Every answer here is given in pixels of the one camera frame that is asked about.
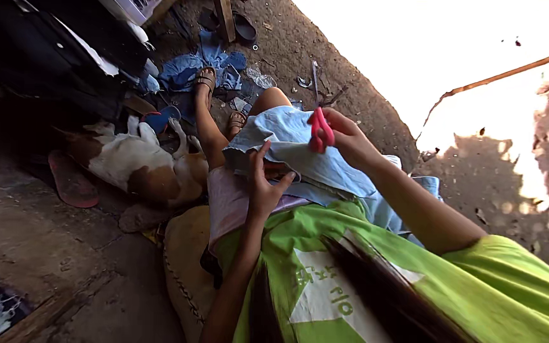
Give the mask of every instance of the long dark hair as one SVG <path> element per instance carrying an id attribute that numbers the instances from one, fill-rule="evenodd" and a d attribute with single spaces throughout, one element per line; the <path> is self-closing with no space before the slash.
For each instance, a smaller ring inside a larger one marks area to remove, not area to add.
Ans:
<path id="1" fill-rule="evenodd" d="M 417 293 L 378 252 L 375 260 L 350 241 L 353 252 L 332 238 L 322 236 L 321 241 L 393 342 L 477 342 Z M 251 342 L 284 342 L 265 264 L 261 265 L 254 279 L 249 331 Z"/>

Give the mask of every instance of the dog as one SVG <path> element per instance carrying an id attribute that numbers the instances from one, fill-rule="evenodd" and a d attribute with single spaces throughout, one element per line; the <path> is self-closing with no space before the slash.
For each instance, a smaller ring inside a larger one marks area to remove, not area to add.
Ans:
<path id="1" fill-rule="evenodd" d="M 176 207 L 197 199 L 207 189 L 209 167 L 195 136 L 186 136 L 179 121 L 169 125 L 179 136 L 172 155 L 160 147 L 156 133 L 133 115 L 128 133 L 114 134 L 114 125 L 100 121 L 85 132 L 64 132 L 67 153 L 104 181 L 155 205 Z M 190 154 L 188 140 L 198 149 Z"/>

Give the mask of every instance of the pink scissors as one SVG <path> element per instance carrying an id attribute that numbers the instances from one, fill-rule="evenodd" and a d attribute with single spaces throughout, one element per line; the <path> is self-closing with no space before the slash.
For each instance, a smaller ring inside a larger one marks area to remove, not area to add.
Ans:
<path id="1" fill-rule="evenodd" d="M 321 106 L 319 106 L 319 97 L 318 92 L 316 89 L 316 69 L 317 64 L 316 61 L 312 61 L 312 79 L 313 79 L 313 90 L 315 91 L 315 111 L 313 114 L 311 114 L 309 118 L 309 122 L 312 125 L 310 129 L 310 141 L 309 141 L 309 148 L 313 152 L 318 152 L 320 154 L 323 154 L 325 152 L 325 148 L 328 146 L 334 145 L 334 132 L 332 131 L 332 128 L 329 127 L 329 124 L 327 121 L 325 121 L 325 117 L 323 116 L 323 110 Z M 317 136 L 317 131 L 319 129 L 323 129 L 325 132 L 325 142 Z"/>

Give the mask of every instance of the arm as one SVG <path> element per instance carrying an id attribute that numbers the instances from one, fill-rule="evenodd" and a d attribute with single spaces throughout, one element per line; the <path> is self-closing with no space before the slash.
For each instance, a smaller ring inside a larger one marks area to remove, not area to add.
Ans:
<path id="1" fill-rule="evenodd" d="M 269 148 L 270 141 L 264 143 L 260 151 L 254 151 L 250 155 L 252 173 L 249 178 L 249 210 L 245 227 L 242 229 L 233 263 L 202 328 L 201 342 L 232 341 L 247 286 L 260 256 L 264 223 L 283 192 L 294 180 L 295 174 L 292 172 L 284 176 L 277 185 L 268 183 L 264 175 L 263 158 Z"/>
<path id="2" fill-rule="evenodd" d="M 323 114 L 334 130 L 334 146 L 342 157 L 372 180 L 429 251 L 436 254 L 453 252 L 467 248 L 487 235 L 385 159 L 352 120 L 331 108 L 324 108 Z"/>

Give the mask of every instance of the lime green shirt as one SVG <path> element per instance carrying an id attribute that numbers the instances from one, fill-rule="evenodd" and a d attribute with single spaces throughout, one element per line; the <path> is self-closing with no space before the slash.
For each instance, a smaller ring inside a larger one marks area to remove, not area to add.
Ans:
<path id="1" fill-rule="evenodd" d="M 239 230 L 216 246 L 224 272 Z M 263 259 L 274 307 L 287 340 L 374 342 L 383 331 L 333 263 L 319 237 L 352 237 L 382 254 L 414 289 L 480 342 L 549 342 L 549 266 L 514 241 L 487 236 L 474 246 L 437 256 L 366 221 L 358 203 L 307 205 L 265 223 Z M 234 341 L 248 340 L 251 285 Z"/>

